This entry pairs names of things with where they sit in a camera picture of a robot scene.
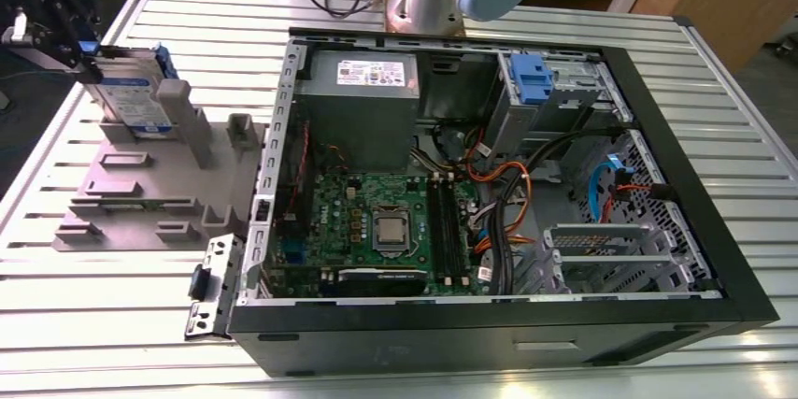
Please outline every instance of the blue plastic tab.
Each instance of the blue plastic tab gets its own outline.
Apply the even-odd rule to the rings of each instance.
[[[539,54],[509,55],[509,74],[519,87],[524,105],[540,105],[553,91],[553,72],[548,70]]]
[[[97,41],[78,41],[80,43],[80,50],[88,55],[93,56],[97,53],[97,49],[100,48],[100,43]]]

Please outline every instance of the metal workbench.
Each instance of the metal workbench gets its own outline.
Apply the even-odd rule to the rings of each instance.
[[[334,0],[333,6],[349,1]],[[289,25],[380,30],[381,15],[362,12],[333,21],[308,0],[128,0],[105,42],[162,42],[208,119],[246,112],[266,121]],[[200,250],[58,253],[49,247],[102,138],[100,108],[76,85],[0,204],[1,392],[480,399],[798,395],[798,164],[700,37],[669,18],[527,7],[467,27],[471,36],[628,49],[780,321],[637,367],[270,381],[234,344],[181,342]]]

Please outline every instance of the gray 3d printed holder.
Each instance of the gray 3d printed holder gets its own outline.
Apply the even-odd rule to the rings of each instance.
[[[265,125],[245,114],[208,123],[189,92],[182,80],[161,82],[173,124],[162,139],[100,124],[106,141],[56,232],[58,251],[202,249],[209,238],[245,233]]]

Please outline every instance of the sticker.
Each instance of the sticker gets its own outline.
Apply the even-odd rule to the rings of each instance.
[[[350,61],[337,63],[337,84],[404,87],[404,65],[390,61]]]
[[[481,142],[476,144],[476,151],[480,152],[484,157],[489,156],[489,147]]]
[[[100,88],[130,131],[161,134],[172,129],[172,122],[161,105],[152,100],[154,90],[149,80],[144,78],[102,78]]]
[[[479,270],[476,271],[476,279],[483,280],[484,282],[489,282],[489,279],[493,276],[493,270],[487,268],[485,266],[480,266]]]

